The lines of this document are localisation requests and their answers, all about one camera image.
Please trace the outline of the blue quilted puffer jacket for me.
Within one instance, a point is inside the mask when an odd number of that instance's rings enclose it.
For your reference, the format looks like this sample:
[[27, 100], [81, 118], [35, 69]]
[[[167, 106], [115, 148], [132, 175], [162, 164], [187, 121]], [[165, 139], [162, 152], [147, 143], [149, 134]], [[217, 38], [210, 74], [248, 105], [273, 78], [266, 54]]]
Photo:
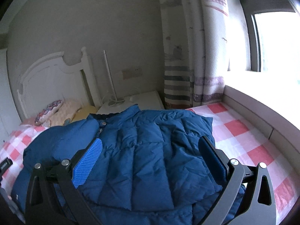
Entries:
[[198, 149], [212, 122], [188, 110], [140, 110], [92, 114], [43, 131], [23, 153], [11, 191], [25, 215], [35, 164], [71, 159], [95, 138], [102, 152], [77, 189], [101, 224], [198, 224], [222, 191]]

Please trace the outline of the white wardrobe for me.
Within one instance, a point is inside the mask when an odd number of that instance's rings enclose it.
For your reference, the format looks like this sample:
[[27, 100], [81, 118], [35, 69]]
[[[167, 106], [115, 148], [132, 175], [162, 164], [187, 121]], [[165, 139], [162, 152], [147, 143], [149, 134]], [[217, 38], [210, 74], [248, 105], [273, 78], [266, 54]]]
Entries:
[[1, 146], [3, 146], [9, 139], [10, 133], [16, 130], [20, 125], [21, 119], [11, 93], [7, 70], [6, 49], [1, 49], [0, 63]]

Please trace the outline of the red white checkered bed sheet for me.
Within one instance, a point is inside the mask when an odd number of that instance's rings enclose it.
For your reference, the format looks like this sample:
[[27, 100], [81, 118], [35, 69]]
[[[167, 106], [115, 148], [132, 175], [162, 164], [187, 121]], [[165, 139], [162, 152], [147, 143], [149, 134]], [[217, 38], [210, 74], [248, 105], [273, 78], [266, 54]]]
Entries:
[[[224, 103], [191, 108], [191, 111], [213, 118], [213, 137], [216, 147], [229, 158], [236, 158], [244, 165], [264, 162], [269, 171], [276, 203], [276, 223], [280, 224], [291, 212], [299, 198], [299, 174], [290, 164], [290, 158], [279, 151], [274, 140], [268, 140], [257, 128]], [[13, 165], [4, 173], [1, 186], [8, 194], [23, 168], [24, 149], [44, 126], [22, 124], [13, 131], [1, 148], [1, 160], [10, 158]]]

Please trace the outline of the floral patterned pillow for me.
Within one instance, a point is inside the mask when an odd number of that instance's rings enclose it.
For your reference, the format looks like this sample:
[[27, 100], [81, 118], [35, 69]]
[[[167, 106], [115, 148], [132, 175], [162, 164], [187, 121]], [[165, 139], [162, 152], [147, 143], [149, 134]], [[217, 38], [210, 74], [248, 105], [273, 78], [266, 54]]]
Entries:
[[45, 123], [52, 115], [54, 115], [63, 105], [62, 100], [55, 100], [52, 103], [48, 104], [42, 111], [40, 111], [35, 120], [34, 123], [36, 125], [41, 125]]

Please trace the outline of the white window sill ledge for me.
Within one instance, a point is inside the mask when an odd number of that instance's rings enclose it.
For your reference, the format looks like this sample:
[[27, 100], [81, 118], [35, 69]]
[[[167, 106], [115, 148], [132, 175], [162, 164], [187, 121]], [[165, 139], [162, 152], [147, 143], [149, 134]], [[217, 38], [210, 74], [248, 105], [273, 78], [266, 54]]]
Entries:
[[222, 102], [262, 132], [299, 172], [299, 129], [260, 101], [228, 85]]

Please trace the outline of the cream textured pillow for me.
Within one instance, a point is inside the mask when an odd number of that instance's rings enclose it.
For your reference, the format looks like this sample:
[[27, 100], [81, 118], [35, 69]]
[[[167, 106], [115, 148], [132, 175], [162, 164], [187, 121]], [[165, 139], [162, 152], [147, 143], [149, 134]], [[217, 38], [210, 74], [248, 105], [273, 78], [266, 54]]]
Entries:
[[70, 123], [80, 108], [81, 104], [77, 100], [65, 100], [59, 110], [48, 119], [45, 126], [63, 126], [66, 122]]

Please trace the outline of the yellow pillow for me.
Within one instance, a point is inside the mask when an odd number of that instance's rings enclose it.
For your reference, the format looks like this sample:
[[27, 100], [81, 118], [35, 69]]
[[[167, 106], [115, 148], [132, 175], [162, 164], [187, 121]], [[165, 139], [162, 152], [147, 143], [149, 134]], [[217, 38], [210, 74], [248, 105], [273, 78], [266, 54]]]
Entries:
[[72, 122], [86, 119], [90, 114], [96, 114], [97, 111], [98, 108], [96, 108], [95, 106], [85, 106], [75, 113]]

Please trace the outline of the white wooden headboard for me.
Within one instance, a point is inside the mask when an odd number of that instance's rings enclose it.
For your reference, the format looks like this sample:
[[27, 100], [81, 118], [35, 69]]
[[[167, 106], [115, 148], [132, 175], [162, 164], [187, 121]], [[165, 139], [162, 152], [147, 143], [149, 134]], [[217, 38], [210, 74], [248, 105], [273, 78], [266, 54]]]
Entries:
[[64, 52], [46, 55], [22, 75], [17, 96], [25, 118], [30, 118], [54, 100], [77, 100], [82, 107], [102, 106], [91, 57], [81, 48], [80, 62], [68, 66]]

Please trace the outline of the white slim desk lamp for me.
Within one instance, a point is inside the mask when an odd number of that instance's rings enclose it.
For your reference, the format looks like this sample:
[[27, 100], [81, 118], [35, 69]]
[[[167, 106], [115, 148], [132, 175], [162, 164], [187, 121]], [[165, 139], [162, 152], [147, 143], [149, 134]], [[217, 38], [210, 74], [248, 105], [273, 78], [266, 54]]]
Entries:
[[111, 75], [111, 71], [110, 71], [110, 67], [109, 67], [109, 63], [108, 63], [108, 59], [107, 59], [107, 53], [105, 50], [103, 50], [103, 56], [104, 56], [104, 62], [105, 62], [105, 66], [106, 66], [106, 70], [107, 70], [107, 74], [108, 74], [108, 78], [109, 78], [109, 83], [111, 86], [111, 90], [112, 90], [112, 97], [108, 102], [108, 106], [118, 106], [121, 105], [125, 102], [124, 98], [118, 98], [117, 94], [116, 94], [116, 89], [114, 87], [114, 83], [113, 83], [113, 79], [112, 79], [112, 75]]

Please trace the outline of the white bedside table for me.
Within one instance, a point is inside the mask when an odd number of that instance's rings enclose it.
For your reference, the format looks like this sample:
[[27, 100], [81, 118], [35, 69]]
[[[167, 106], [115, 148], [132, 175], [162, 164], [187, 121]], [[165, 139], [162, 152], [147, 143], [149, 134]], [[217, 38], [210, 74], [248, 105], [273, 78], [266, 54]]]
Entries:
[[109, 114], [123, 112], [125, 109], [137, 104], [140, 110], [164, 110], [163, 103], [157, 91], [136, 94], [125, 97], [122, 103], [104, 103], [97, 114]]

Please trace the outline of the dark framed window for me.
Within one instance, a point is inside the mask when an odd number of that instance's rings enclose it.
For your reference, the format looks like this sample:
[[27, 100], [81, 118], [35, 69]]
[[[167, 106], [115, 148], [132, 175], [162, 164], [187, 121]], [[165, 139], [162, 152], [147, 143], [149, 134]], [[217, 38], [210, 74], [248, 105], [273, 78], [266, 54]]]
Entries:
[[299, 71], [299, 0], [239, 0], [246, 19], [251, 70]]

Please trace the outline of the patterned striped curtain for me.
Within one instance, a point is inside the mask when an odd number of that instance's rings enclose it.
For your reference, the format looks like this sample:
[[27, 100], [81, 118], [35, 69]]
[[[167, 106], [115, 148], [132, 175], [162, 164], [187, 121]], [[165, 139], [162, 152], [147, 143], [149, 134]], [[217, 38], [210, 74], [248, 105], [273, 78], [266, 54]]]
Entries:
[[239, 0], [159, 0], [164, 48], [164, 102], [186, 109], [219, 102], [228, 71], [251, 68]]

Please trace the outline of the beige wall socket panel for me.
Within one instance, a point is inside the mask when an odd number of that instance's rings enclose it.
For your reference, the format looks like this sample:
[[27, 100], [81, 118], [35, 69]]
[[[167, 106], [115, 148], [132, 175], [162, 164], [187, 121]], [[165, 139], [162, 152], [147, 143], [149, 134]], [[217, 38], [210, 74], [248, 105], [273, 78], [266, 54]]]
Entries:
[[122, 70], [123, 79], [131, 79], [141, 77], [143, 75], [142, 68], [140, 67], [132, 67]]

